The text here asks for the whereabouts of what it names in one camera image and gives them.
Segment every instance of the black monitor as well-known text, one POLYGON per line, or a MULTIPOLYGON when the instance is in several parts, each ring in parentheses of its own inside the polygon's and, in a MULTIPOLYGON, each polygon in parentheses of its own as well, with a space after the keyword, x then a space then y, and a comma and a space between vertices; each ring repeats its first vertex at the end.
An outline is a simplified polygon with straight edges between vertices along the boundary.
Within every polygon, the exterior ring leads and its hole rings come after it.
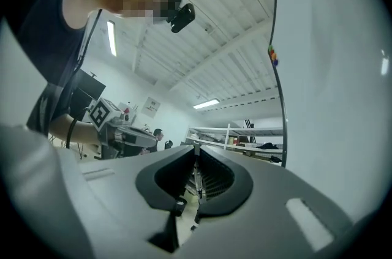
POLYGON ((79 70, 76 74, 77 87, 91 96, 93 99, 98 100, 106 86, 88 75, 84 70, 79 70))

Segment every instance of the person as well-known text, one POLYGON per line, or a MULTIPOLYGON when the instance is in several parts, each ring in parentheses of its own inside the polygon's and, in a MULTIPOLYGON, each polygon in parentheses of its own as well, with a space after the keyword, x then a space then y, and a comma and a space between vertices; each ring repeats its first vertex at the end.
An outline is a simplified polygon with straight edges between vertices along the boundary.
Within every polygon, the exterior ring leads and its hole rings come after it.
MULTIPOLYGON (((168 1, 34 0, 27 11, 24 8, 24 14, 18 14, 15 17, 18 20, 10 21, 10 26, 31 62, 48 82, 31 113, 28 127, 66 140, 73 121, 68 114, 74 88, 72 79, 83 62, 80 50, 87 20, 93 11, 103 9, 123 18, 144 17, 152 10, 162 10, 168 1)), ((71 141, 100 144, 94 126, 84 122, 76 123, 71 141)))
POLYGON ((157 139, 157 143, 155 144, 155 146, 147 148, 147 150, 151 153, 151 152, 157 152, 158 151, 158 142, 161 141, 164 137, 164 133, 161 129, 156 129, 153 133, 153 135, 155 136, 155 138, 157 139))

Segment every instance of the metal shelf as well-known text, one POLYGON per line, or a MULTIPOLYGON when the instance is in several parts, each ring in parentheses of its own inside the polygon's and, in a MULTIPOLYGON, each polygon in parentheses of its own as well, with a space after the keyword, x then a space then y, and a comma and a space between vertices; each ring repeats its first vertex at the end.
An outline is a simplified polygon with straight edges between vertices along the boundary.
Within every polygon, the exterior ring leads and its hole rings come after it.
POLYGON ((271 153, 271 154, 282 154, 283 150, 282 149, 260 149, 260 148, 252 148, 252 147, 242 147, 242 146, 237 146, 237 145, 225 145, 222 143, 216 143, 214 141, 208 141, 208 140, 201 140, 193 137, 187 137, 187 139, 197 141, 198 143, 204 143, 206 145, 212 145, 212 146, 219 146, 224 148, 232 148, 232 149, 239 149, 243 151, 254 151, 254 152, 263 152, 263 153, 271 153))
POLYGON ((241 129, 241 128, 217 128, 217 127, 194 127, 189 129, 197 133, 211 133, 229 136, 254 136, 254 137, 279 137, 283 136, 283 129, 267 127, 263 129, 241 129))

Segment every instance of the seated person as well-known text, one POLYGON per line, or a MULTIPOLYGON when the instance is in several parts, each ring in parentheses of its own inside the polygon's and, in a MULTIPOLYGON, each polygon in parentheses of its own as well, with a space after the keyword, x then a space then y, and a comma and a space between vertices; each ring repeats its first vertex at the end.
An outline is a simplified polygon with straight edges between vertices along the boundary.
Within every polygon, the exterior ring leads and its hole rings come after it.
POLYGON ((158 149, 157 149, 158 141, 161 141, 163 139, 163 137, 164 137, 164 133, 162 132, 161 129, 156 129, 154 131, 153 135, 157 139, 157 143, 155 144, 155 146, 147 148, 147 150, 149 152, 157 152, 158 151, 158 149))

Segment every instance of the white panel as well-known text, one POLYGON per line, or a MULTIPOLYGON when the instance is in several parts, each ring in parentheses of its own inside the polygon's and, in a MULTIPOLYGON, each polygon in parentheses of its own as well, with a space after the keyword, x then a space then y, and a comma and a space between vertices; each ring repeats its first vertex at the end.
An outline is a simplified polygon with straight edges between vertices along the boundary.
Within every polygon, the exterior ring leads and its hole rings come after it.
POLYGON ((26 125, 47 82, 24 53, 8 22, 0 22, 0 123, 26 125))
POLYGON ((277 0, 287 168, 357 221, 392 178, 392 24, 382 0, 277 0))

